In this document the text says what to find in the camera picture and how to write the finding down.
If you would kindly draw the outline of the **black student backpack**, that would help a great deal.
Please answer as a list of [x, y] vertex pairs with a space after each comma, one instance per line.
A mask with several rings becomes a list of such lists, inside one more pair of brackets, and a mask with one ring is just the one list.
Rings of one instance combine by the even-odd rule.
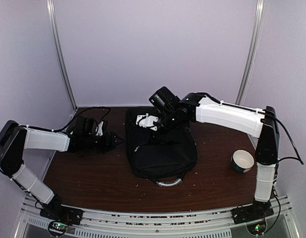
[[159, 186], [176, 186], [198, 159], [190, 123], [160, 134], [136, 124], [147, 115], [159, 116], [159, 113], [154, 107], [129, 108], [125, 113], [126, 156], [131, 169], [135, 176]]

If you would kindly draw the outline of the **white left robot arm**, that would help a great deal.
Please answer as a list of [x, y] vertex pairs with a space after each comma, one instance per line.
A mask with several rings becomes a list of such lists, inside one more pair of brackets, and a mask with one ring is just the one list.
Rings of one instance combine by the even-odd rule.
[[26, 165], [27, 151], [78, 153], [84, 150], [106, 153], [123, 143], [105, 122], [97, 127], [75, 126], [67, 130], [43, 129], [9, 120], [0, 132], [0, 172], [32, 196], [55, 220], [66, 215], [62, 199]]

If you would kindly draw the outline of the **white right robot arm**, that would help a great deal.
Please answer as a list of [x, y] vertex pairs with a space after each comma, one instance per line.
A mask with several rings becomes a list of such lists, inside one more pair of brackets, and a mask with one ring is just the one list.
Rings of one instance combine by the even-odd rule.
[[230, 128], [257, 138], [257, 166], [254, 201], [248, 209], [251, 218], [260, 218], [270, 206], [279, 164], [279, 126], [273, 107], [248, 108], [220, 101], [205, 92], [189, 93], [179, 99], [166, 87], [160, 88], [149, 101], [160, 112], [158, 132], [169, 132], [186, 122], [209, 123]]

